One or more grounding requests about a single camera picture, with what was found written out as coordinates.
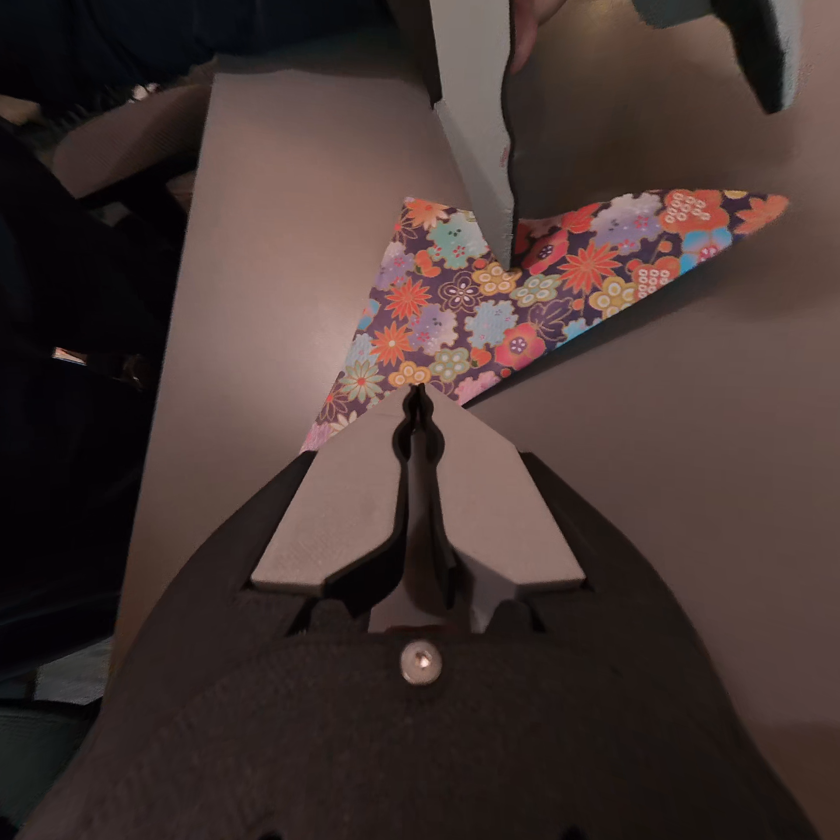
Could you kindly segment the floral patterned origami paper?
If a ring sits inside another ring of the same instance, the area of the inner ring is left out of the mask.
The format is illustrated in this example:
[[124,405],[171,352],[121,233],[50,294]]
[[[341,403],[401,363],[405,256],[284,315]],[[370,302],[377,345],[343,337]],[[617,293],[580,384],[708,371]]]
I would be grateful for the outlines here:
[[459,405],[767,227],[787,197],[631,192],[518,224],[511,267],[473,213],[408,197],[343,367],[301,451],[391,392],[431,385]]

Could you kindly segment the person's left hand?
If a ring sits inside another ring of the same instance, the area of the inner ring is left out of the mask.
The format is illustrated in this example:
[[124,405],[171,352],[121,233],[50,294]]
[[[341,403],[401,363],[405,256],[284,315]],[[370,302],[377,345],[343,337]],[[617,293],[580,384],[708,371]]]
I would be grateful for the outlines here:
[[513,55],[510,73],[518,73],[528,61],[539,27],[550,19],[564,1],[513,1]]

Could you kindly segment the beige chair seat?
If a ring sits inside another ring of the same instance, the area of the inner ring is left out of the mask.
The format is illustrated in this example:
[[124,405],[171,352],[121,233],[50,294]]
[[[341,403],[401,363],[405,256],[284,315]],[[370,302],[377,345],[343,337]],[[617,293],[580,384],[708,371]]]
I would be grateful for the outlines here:
[[179,154],[197,152],[209,85],[157,91],[106,112],[59,142],[52,172],[82,198]]

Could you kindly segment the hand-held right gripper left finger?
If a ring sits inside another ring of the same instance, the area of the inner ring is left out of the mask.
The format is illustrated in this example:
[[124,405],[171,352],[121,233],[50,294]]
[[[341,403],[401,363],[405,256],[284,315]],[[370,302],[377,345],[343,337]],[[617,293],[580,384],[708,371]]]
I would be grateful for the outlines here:
[[369,612],[403,577],[407,471],[421,392],[403,387],[320,447],[254,572],[261,591]]

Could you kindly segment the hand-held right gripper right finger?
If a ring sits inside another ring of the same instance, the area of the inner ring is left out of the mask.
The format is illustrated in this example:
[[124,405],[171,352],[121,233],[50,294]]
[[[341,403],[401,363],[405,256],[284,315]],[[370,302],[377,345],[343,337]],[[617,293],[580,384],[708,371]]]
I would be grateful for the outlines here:
[[503,601],[579,586],[585,574],[516,447],[436,388],[424,390],[427,436],[443,440],[437,493],[471,629],[485,631]]

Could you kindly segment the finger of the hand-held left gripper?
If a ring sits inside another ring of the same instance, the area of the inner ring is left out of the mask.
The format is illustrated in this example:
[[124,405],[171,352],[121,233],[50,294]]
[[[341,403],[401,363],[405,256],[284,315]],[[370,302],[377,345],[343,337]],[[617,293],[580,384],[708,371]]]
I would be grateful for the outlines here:
[[634,1],[642,20],[668,28],[704,16],[728,28],[738,64],[762,109],[792,105],[800,70],[801,3],[796,1]]
[[434,109],[493,256],[511,266],[518,209],[504,92],[514,47],[509,1],[431,1],[442,97]]

